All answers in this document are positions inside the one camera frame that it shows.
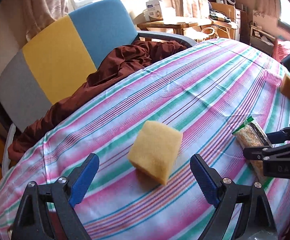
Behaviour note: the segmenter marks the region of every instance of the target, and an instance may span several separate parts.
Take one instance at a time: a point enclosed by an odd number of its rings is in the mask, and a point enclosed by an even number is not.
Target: red fabric
[[[61,121],[107,88],[130,74],[184,49],[186,47],[176,41],[136,41],[132,45],[120,46],[112,50],[103,60],[98,71],[90,74],[87,82],[72,96],[54,104],[45,117],[25,129],[8,147],[9,159],[19,161],[46,132],[55,128]]]
[[[281,41],[276,39],[273,50],[273,58],[281,62],[286,56],[290,54],[290,41]]]

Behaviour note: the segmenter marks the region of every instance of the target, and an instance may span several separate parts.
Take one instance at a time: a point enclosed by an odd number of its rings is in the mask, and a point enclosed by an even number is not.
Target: metal screw
[[[261,187],[262,187],[262,184],[259,183],[259,182],[255,182],[255,183],[254,183],[254,186],[257,187],[257,188],[261,188]]]
[[[58,179],[58,182],[61,183],[61,184],[65,183],[66,181],[67,181],[67,179],[65,177],[60,177]]]
[[[224,179],[223,179],[223,182],[224,182],[225,184],[231,184],[231,183],[232,183],[231,179],[229,179],[229,178],[224,178]]]
[[[35,186],[35,181],[30,181],[28,184],[27,184],[28,187],[34,187]]]

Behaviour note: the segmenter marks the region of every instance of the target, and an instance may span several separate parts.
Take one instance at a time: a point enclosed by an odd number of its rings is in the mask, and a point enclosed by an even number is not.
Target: snack package
[[[252,116],[248,117],[232,134],[236,137],[243,149],[252,146],[268,146],[273,148],[263,129]],[[263,175],[263,162],[251,160],[251,164],[259,181],[263,183],[266,179]]]

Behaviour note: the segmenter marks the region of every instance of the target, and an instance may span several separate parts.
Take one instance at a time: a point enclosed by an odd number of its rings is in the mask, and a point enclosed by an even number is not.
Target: striped tablecloth
[[[48,132],[2,179],[0,237],[8,239],[7,228],[29,181],[52,183],[93,152],[100,168],[75,207],[92,239],[197,239],[214,209],[190,171],[190,157],[199,153],[221,176],[251,185],[255,175],[231,132],[249,115],[266,132],[290,123],[290,101],[263,81],[264,69],[287,71],[250,46],[218,39],[117,83]],[[146,120],[183,132],[165,187],[126,158]],[[290,222],[290,180],[269,178],[263,186],[282,234]],[[230,239],[238,214],[239,206],[224,239]]]

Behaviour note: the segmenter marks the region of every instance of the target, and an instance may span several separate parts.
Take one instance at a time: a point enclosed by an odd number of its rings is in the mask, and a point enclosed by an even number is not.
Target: cardboard box
[[[146,8],[149,14],[149,20],[151,22],[163,20],[163,7],[164,5],[161,0],[149,0],[146,2]]]

